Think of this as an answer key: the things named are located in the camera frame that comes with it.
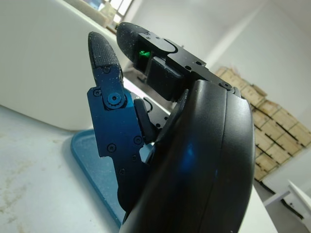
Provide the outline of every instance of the robotic hand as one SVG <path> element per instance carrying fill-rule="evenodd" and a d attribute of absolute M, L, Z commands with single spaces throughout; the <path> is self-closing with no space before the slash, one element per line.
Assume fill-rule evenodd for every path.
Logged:
<path fill-rule="evenodd" d="M 121 23 L 117 42 L 172 113 L 154 119 L 132 100 L 103 36 L 88 36 L 96 87 L 88 101 L 100 157 L 113 160 L 121 233 L 237 233 L 252 190 L 254 131 L 236 87 L 174 42 Z M 139 149 L 154 142 L 146 162 Z"/>

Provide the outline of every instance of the stack of cardboard boxes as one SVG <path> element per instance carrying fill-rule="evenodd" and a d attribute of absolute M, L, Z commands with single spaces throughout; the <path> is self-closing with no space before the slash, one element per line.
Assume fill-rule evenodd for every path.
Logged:
<path fill-rule="evenodd" d="M 255 125 L 256 180 L 261 181 L 311 145 L 310 131 L 280 105 L 267 100 L 267 94 L 260 88 L 226 67 L 220 68 L 216 75 L 236 86 L 251 104 Z"/>

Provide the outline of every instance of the blue tray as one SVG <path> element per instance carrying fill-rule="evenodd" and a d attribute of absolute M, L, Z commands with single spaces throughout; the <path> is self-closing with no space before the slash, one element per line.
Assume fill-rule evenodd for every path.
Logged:
<path fill-rule="evenodd" d="M 142 161 L 147 159 L 151 145 L 140 149 Z M 125 211 L 118 202 L 118 183 L 110 157 L 100 158 L 97 151 L 94 130 L 76 133 L 71 140 L 71 152 L 102 202 L 120 227 Z"/>

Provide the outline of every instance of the ceiling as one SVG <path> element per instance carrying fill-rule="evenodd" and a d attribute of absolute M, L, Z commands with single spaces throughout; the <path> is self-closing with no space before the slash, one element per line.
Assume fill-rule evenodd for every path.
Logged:
<path fill-rule="evenodd" d="M 311 0 L 274 0 L 274 2 L 311 38 Z"/>
<path fill-rule="evenodd" d="M 206 14 L 224 27 L 231 27 L 268 0 L 183 0 L 201 5 Z M 311 0 L 271 0 L 311 38 Z"/>
<path fill-rule="evenodd" d="M 184 0 L 202 6 L 206 14 L 224 27 L 231 27 L 267 0 Z"/>

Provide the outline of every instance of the green light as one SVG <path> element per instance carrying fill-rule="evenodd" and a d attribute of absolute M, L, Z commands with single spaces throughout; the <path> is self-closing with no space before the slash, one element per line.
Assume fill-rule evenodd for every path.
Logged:
<path fill-rule="evenodd" d="M 150 57 L 150 52 L 145 52 L 144 50 L 141 50 L 139 52 L 139 57 L 146 57 L 149 58 Z"/>

